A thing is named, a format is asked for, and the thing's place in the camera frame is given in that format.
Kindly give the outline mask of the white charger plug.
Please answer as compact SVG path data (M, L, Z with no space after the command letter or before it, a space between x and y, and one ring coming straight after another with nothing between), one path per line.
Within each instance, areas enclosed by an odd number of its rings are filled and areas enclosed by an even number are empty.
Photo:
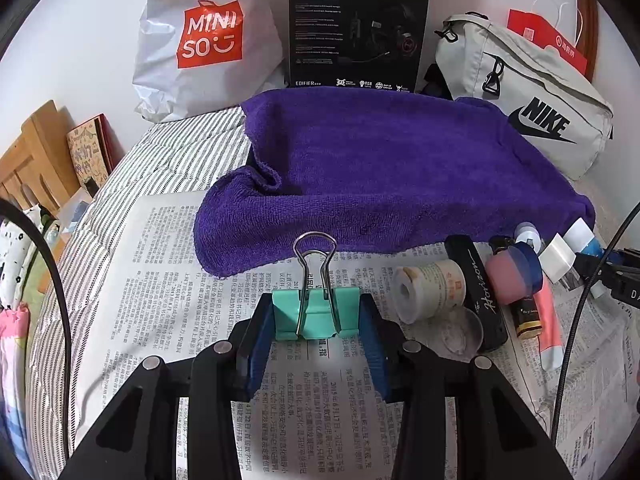
M576 254L564 238L556 233L538 258L544 274L555 284L574 266Z

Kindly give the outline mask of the small white USB adapter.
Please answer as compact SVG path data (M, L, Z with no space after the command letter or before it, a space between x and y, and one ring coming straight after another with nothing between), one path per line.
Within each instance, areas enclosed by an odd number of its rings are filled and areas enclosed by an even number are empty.
M536 255L540 253L542 239L536 226L534 226L532 222L525 221L519 223L514 231L514 240L517 243L527 244L533 249Z

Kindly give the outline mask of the pink jar with blue lid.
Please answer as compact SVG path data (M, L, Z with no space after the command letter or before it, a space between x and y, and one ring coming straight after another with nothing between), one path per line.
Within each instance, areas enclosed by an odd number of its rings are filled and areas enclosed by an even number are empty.
M542 289L544 276L533 248L523 242L491 256L485 266L500 306L508 306Z

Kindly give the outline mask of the black gold perfume bottle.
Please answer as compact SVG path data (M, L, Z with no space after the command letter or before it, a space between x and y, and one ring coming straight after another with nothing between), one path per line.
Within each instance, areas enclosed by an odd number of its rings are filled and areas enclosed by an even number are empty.
M533 297L514 301L509 306L518 339L535 338L542 332L542 323Z

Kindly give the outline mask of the pink tube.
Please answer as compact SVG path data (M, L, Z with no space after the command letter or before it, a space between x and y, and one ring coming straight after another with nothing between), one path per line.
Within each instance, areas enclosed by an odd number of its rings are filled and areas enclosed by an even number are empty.
M539 292L533 296L541 322L538 335L540 365L545 372L552 372L562 366L564 350L562 330L555 313L553 294L548 278L544 278Z

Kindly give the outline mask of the black Horizon case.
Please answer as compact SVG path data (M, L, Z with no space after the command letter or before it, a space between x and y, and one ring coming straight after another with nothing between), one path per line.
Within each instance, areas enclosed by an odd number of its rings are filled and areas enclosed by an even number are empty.
M447 236L445 248L448 257L460 266L465 279L464 306L480 320L483 329L480 353L494 351L508 340L508 331L480 254L467 235Z

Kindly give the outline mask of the clear plastic suction cup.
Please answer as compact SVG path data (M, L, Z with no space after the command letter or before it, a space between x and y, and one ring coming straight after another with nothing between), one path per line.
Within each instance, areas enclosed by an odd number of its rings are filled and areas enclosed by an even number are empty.
M482 322L465 307L436 316L428 326L428 348L445 359L470 362L480 351L483 340Z

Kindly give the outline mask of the white tape roll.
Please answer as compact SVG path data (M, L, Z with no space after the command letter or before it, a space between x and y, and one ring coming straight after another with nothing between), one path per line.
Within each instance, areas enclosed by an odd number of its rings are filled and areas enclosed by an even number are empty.
M466 284L460 266L451 259L426 266L398 266L392 297L401 322L414 324L462 307Z

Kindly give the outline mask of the teal binder clip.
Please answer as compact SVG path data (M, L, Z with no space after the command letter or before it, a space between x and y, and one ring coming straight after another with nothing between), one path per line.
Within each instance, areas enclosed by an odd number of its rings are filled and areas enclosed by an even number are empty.
M329 243L330 250L308 249L302 252L300 243L313 237L323 238ZM337 241L325 232L309 231L294 240L293 252L302 267L303 279L299 289L278 289L271 293L275 340L350 338L359 334L359 288L335 288L331 284L330 263L336 250ZM309 255L322 258L320 288L309 287L311 273L306 260Z

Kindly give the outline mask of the white blue bottle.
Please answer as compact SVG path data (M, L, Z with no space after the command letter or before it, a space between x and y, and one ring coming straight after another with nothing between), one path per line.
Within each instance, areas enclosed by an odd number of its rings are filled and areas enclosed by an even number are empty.
M570 270L562 278L561 283L567 290L574 290L582 279L577 272L576 264L579 255L601 257L603 249L600 242L583 218L578 218L563 236L564 242L574 252L574 261Z

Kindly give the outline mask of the newspaper sheet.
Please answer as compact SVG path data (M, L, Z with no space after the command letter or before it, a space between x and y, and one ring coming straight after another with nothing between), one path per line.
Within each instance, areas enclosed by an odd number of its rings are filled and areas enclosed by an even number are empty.
M148 356L174 362L227 337L265 292L293 289L292 259L231 278L204 272L193 248L203 194L142 196L126 215L82 352L73 424L78 438ZM639 313L582 286L553 286L563 327L579 326L558 448L577 479L597 479L638 414ZM277 342L256 398L232 410L247 479L383 479L392 471L399 408L375 393L357 339Z

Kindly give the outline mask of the red paper bag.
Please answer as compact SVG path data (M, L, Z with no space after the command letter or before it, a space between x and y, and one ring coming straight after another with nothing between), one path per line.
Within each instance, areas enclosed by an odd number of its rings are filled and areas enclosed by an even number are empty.
M553 48L557 50L559 56L565 62L573 66L582 75L585 75L587 71L587 58L585 55L580 53L577 47L543 16L533 12L510 9L506 20L506 28L523 36L541 49Z

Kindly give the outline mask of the purple towel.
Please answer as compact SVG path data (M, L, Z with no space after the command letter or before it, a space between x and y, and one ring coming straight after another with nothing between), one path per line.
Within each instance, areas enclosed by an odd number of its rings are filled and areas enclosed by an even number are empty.
M498 107L384 90L271 90L242 104L250 154L194 221L218 278L290 258L304 233L394 254L452 234L484 242L523 221L543 237L596 211Z

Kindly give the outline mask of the striped bed sheet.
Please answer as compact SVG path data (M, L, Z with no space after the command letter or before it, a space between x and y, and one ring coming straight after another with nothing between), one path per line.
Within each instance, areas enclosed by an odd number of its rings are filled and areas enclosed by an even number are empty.
M99 309L99 293L126 215L142 195L203 191L246 161L239 107L152 125L116 166L66 244L58 270L73 336L72 369ZM27 352L26 428L37 479L54 479L64 467L64 339L55 292L44 296Z

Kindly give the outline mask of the white Miniso plastic bag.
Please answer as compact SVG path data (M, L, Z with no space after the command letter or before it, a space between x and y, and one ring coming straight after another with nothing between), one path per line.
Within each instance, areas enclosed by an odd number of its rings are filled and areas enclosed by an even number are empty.
M132 84L137 113L173 122L284 85L268 0L146 0Z

